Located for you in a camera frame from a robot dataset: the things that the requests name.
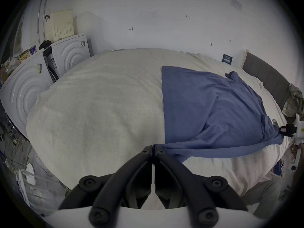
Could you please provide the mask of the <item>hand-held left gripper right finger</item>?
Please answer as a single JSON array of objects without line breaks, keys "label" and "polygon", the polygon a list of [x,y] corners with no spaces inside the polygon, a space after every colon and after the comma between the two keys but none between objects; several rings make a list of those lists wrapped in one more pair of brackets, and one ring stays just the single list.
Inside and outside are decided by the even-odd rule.
[{"label": "hand-held left gripper right finger", "polygon": [[154,145],[154,166],[157,196],[166,209],[187,207],[191,226],[215,226],[216,208],[248,211],[224,177],[193,174],[160,145]]}]

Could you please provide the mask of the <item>person's right hand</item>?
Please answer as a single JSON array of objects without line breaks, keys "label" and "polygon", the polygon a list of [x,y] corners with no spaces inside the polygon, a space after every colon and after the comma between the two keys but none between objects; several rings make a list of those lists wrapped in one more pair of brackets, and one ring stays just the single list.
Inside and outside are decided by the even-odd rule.
[{"label": "person's right hand", "polygon": [[299,145],[294,144],[292,147],[292,153],[294,155],[293,164],[299,164],[301,159],[303,158],[304,153],[304,143],[300,143]]}]

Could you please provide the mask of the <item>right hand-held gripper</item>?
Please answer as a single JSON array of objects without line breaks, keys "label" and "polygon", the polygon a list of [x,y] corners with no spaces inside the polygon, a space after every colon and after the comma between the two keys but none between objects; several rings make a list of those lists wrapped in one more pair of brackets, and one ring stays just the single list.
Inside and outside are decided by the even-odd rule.
[{"label": "right hand-held gripper", "polygon": [[272,122],[282,135],[291,138],[291,142],[304,143],[304,122],[300,121],[299,114],[295,115],[295,124],[287,124],[280,127],[276,119],[272,119]]}]

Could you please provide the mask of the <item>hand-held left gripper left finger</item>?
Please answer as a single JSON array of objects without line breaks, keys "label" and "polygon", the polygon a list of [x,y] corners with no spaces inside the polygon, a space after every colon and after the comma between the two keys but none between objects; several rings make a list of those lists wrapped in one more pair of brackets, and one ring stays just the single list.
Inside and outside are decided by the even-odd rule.
[{"label": "hand-held left gripper left finger", "polygon": [[151,194],[152,147],[147,146],[117,172],[82,177],[58,210],[90,207],[94,227],[115,227],[120,207],[141,209]]}]

